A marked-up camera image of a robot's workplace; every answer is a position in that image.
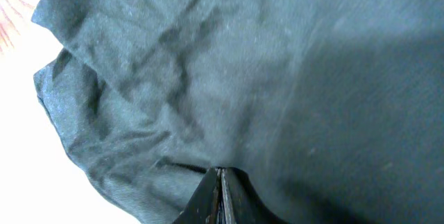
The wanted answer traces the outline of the black shorts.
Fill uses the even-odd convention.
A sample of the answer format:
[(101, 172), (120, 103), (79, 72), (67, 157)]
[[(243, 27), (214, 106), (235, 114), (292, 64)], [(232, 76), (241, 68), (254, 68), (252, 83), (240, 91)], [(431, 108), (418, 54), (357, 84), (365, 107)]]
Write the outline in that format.
[(40, 0), (35, 76), (107, 200), (170, 223), (212, 166), (290, 223), (443, 222), (443, 0)]

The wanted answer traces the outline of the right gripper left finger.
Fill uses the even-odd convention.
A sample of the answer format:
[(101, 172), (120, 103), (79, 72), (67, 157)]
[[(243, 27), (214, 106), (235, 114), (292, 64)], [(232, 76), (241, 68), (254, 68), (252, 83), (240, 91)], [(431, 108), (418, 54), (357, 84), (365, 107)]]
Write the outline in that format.
[(222, 224), (221, 169), (211, 168), (173, 224)]

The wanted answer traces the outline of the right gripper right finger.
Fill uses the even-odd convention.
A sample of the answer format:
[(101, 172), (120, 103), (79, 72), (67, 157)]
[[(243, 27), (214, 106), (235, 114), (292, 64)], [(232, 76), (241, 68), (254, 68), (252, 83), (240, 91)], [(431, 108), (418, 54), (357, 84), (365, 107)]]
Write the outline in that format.
[(221, 169), (221, 216), (226, 224), (285, 224), (257, 197), (247, 178)]

